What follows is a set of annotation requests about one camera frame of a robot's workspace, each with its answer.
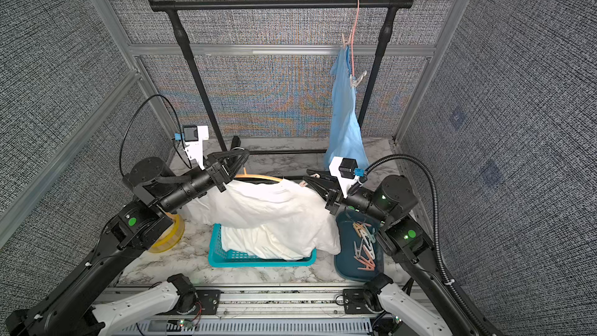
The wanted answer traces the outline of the yellow wooden hanger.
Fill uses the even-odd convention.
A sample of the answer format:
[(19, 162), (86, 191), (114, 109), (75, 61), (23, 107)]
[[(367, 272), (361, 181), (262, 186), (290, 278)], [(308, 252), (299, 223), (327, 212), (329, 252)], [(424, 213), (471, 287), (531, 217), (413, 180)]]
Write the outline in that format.
[(282, 178), (267, 176), (267, 175), (259, 175), (259, 174), (237, 174), (235, 176), (236, 180), (259, 180), (259, 181), (267, 181), (267, 182), (274, 182), (280, 183), (283, 181)]

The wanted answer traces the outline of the light blue t-shirt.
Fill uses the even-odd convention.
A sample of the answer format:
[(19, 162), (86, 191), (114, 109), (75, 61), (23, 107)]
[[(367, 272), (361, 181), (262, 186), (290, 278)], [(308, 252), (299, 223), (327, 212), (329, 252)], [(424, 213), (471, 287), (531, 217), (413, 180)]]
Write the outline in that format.
[(332, 117), (329, 144), (324, 155), (325, 167), (334, 157), (355, 159), (359, 168), (369, 165), (362, 141), (361, 128), (356, 117), (356, 89), (351, 85), (351, 53), (342, 48), (331, 69), (334, 77), (332, 88)]

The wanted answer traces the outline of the white t-shirt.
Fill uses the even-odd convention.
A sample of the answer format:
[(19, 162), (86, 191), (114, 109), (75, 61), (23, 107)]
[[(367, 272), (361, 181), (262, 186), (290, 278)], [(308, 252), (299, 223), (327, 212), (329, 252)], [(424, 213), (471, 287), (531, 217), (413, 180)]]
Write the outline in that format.
[(314, 250), (332, 255), (341, 251), (336, 220), (323, 199), (290, 180), (274, 184), (234, 180), (224, 192), (213, 188), (189, 202), (183, 215), (201, 224), (219, 224), (225, 252), (298, 261)]

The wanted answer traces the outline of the beige clothespin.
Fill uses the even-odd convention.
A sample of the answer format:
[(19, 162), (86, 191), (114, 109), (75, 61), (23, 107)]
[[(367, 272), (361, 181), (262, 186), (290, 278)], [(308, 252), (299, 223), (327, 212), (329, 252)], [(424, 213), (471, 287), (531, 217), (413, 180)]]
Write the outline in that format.
[(362, 83), (362, 80), (365, 79), (367, 76), (367, 71), (364, 71), (360, 76), (350, 76), (350, 84), (353, 89), (357, 89), (358, 86)]

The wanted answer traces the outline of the pink clothespin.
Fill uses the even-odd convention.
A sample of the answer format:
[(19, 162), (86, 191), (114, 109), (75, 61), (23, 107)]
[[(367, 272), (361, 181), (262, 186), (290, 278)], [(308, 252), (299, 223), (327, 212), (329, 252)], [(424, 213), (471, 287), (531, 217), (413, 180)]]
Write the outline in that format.
[(347, 37), (345, 34), (341, 35), (341, 39), (342, 39), (342, 47), (346, 48), (351, 44), (350, 38)]

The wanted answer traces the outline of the pink clothes hanger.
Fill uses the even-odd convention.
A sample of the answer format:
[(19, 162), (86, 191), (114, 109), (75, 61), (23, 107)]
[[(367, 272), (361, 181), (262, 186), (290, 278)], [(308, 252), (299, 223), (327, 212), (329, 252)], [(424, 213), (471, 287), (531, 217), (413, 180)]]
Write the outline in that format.
[(350, 66), (351, 66), (351, 78), (356, 79), (355, 76), (355, 66), (354, 66), (354, 39), (356, 35), (356, 29), (359, 23), (359, 15), (360, 15), (360, 0), (357, 0), (356, 12), (354, 16), (354, 22), (351, 29), (351, 35), (349, 38), (349, 51), (350, 51)]

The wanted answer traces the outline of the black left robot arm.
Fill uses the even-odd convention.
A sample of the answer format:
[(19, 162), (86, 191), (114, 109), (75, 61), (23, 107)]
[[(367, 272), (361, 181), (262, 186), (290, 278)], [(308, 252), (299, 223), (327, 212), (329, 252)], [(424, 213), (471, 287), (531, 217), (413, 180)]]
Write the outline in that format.
[(13, 311), (6, 320), (11, 335), (99, 335), (110, 326), (96, 298), (132, 261), (174, 223), (177, 210), (212, 188), (225, 191), (248, 160), (246, 149), (215, 152), (205, 167), (177, 176), (159, 157), (145, 158), (124, 175), (135, 200), (102, 228), (85, 259), (36, 306)]

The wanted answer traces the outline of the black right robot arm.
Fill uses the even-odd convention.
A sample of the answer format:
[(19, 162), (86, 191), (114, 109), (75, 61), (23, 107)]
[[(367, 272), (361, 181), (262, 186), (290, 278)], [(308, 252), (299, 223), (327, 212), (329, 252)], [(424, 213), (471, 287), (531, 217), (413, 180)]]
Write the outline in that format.
[(325, 200), (331, 213), (358, 212), (379, 222), (379, 246), (418, 284), (435, 310), (422, 306), (382, 274), (365, 285), (376, 306), (421, 335), (500, 334), (458, 284), (441, 276), (432, 238), (410, 216), (418, 199), (406, 177), (390, 175), (376, 190), (360, 188), (354, 194), (344, 194), (339, 179), (329, 174), (310, 174), (303, 180)]

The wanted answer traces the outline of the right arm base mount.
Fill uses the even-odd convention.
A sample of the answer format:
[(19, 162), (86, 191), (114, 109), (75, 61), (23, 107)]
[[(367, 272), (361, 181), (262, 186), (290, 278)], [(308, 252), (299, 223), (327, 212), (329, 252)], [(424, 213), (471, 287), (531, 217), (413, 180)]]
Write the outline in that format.
[(344, 309), (348, 315), (373, 314), (365, 302), (365, 295), (362, 289), (343, 289), (335, 296), (334, 303)]

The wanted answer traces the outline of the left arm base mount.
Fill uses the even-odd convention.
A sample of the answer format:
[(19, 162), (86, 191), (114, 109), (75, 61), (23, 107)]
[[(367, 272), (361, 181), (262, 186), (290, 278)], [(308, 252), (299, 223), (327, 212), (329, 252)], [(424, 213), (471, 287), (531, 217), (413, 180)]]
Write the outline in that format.
[(180, 315), (216, 315), (222, 292), (218, 289), (200, 289), (181, 295), (174, 311)]

